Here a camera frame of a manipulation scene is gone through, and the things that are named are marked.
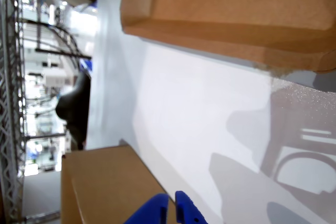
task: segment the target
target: cardboard box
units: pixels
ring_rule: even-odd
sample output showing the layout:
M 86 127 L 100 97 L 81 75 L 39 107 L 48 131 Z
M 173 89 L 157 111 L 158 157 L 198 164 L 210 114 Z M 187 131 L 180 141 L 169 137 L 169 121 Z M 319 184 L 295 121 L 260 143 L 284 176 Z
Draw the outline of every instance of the cardboard box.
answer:
M 336 0 L 122 0 L 125 33 L 276 67 L 336 68 Z
M 73 152 L 62 159 L 61 223 L 124 223 L 164 189 L 130 146 Z M 176 223 L 170 200 L 167 223 Z

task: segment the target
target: white table surface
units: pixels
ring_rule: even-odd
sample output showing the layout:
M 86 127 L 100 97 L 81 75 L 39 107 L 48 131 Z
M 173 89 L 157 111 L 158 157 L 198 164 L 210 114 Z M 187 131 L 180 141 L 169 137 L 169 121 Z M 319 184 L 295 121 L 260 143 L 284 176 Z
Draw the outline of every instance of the white table surface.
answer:
M 296 214 L 336 222 L 336 202 L 325 197 L 336 173 L 326 162 L 299 157 L 274 178 L 283 158 L 312 143 L 308 152 L 336 161 L 334 95 L 251 62 L 125 35 L 120 1 L 98 1 L 87 149 L 125 140 L 172 197 L 185 191 L 211 224 L 294 224 Z M 309 85 L 314 77 L 288 79 Z

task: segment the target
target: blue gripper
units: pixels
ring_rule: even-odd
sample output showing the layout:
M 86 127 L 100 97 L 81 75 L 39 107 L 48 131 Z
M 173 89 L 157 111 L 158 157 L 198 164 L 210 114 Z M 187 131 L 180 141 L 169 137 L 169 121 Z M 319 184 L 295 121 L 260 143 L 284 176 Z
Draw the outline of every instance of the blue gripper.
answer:
M 181 224 L 207 224 L 201 212 L 183 191 L 175 193 L 176 221 Z M 169 196 L 157 194 L 142 205 L 124 224 L 166 224 Z

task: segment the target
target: cardboard flap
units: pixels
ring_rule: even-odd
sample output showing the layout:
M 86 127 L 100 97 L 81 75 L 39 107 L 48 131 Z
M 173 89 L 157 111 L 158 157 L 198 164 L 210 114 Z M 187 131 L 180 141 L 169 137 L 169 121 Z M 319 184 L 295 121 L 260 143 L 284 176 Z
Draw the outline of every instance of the cardboard flap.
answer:
M 65 160 L 85 224 L 122 224 L 147 200 L 165 193 L 130 146 L 73 152 Z M 176 223 L 175 219 L 170 200 L 167 222 Z
M 336 0 L 122 0 L 121 6 L 127 34 L 275 67 L 336 68 Z

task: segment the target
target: metal shelf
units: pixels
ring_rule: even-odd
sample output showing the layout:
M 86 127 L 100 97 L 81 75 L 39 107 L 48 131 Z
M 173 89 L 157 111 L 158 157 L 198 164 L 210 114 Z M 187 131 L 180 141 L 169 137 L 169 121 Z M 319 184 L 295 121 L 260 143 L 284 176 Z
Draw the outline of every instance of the metal shelf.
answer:
M 1 0 L 0 15 L 0 185 L 12 223 L 22 221 L 26 150 L 22 0 Z

